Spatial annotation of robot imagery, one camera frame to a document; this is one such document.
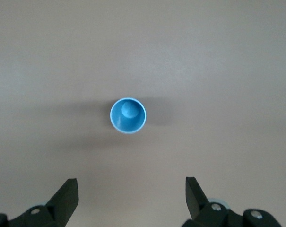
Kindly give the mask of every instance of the blue plastic cup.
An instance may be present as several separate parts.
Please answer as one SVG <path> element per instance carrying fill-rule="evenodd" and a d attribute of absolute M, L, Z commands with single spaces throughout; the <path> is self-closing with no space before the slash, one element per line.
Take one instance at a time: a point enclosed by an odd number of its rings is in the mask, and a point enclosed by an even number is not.
<path fill-rule="evenodd" d="M 133 134 L 143 128 L 146 122 L 143 104 L 134 98 L 122 98 L 113 104 L 110 120 L 115 129 L 125 134 Z"/>

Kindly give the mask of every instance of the metal screw head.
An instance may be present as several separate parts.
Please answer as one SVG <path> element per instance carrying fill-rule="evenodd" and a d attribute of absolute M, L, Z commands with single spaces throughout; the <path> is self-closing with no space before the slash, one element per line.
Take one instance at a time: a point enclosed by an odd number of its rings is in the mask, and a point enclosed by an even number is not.
<path fill-rule="evenodd" d="M 33 209 L 30 214 L 37 214 L 40 212 L 40 209 L 39 208 L 36 208 L 36 209 Z"/>
<path fill-rule="evenodd" d="M 217 211 L 222 210 L 222 208 L 217 203 L 213 203 L 211 207 L 213 210 L 217 210 Z"/>
<path fill-rule="evenodd" d="M 257 210 L 252 210 L 251 215 L 257 219 L 262 219 L 261 213 L 259 213 Z"/>

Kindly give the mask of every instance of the beige surface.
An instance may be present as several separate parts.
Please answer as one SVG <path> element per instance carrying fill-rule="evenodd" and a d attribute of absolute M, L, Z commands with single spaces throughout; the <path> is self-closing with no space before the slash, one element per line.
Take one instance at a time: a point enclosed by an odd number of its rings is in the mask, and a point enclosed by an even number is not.
<path fill-rule="evenodd" d="M 186 176 L 286 227 L 286 1 L 0 0 L 0 212 L 76 177 L 68 227 L 180 227 Z"/>

